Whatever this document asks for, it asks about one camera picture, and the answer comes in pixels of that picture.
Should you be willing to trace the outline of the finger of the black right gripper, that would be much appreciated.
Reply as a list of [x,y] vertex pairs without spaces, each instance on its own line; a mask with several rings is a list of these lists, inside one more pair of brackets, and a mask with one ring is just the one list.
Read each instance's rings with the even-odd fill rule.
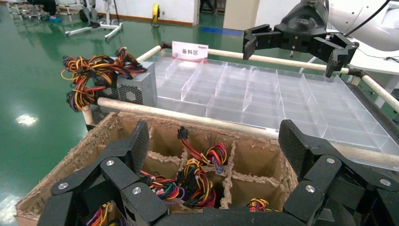
[[330,78],[333,72],[339,72],[349,64],[359,45],[354,44],[342,34],[329,39],[314,37],[311,41],[311,54],[327,63],[325,76]]
[[273,31],[269,24],[263,24],[244,31],[243,60],[248,60],[256,50],[278,48],[281,32]]

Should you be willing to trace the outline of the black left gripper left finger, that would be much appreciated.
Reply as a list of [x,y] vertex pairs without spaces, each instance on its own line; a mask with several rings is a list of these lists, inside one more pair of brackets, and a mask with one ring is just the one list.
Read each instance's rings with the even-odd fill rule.
[[169,211],[139,177],[149,140],[147,123],[139,121],[130,136],[110,142],[93,163],[55,183],[38,225],[83,226],[109,201],[130,226],[156,225]]

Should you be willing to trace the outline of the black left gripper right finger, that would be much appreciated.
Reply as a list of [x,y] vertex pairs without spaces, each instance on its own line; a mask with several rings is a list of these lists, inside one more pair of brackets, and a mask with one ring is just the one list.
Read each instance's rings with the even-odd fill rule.
[[278,142],[298,179],[283,206],[286,214],[312,226],[325,205],[335,202],[361,214],[363,226],[398,225],[394,179],[345,158],[326,139],[304,134],[291,120],[280,123]]

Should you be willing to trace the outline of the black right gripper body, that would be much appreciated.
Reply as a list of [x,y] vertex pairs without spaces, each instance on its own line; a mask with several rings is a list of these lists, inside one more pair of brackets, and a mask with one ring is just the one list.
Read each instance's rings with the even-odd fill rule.
[[326,38],[327,20],[327,0],[301,0],[274,27],[280,32],[279,48],[311,53],[317,45],[315,38]]

